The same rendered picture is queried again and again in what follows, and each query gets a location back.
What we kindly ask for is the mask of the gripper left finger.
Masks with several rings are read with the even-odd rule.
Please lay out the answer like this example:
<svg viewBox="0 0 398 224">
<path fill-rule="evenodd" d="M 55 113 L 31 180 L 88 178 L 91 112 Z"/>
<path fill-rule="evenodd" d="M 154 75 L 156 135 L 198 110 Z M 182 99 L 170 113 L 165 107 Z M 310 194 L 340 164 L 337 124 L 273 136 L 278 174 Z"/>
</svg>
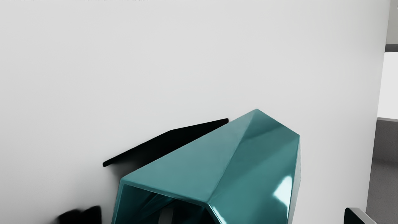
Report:
<svg viewBox="0 0 398 224">
<path fill-rule="evenodd" d="M 102 224 L 101 206 L 67 211 L 57 217 L 57 224 Z"/>
</svg>

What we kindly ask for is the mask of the teal faceted mug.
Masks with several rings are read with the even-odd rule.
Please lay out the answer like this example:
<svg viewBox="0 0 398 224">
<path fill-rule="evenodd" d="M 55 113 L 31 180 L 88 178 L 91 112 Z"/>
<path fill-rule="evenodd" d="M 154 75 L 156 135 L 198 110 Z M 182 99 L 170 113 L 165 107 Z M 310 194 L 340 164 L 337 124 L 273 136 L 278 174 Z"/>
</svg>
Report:
<svg viewBox="0 0 398 224">
<path fill-rule="evenodd" d="M 111 224 L 293 224 L 300 135 L 255 109 L 122 177 Z"/>
</svg>

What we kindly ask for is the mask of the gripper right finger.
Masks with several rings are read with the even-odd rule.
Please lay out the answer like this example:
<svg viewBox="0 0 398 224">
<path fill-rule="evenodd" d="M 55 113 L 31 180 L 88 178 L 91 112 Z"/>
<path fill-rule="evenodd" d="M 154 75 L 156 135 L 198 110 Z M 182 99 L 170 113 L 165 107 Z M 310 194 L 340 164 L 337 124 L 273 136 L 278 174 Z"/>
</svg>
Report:
<svg viewBox="0 0 398 224">
<path fill-rule="evenodd" d="M 344 224 L 377 224 L 368 214 L 360 208 L 346 208 Z"/>
</svg>

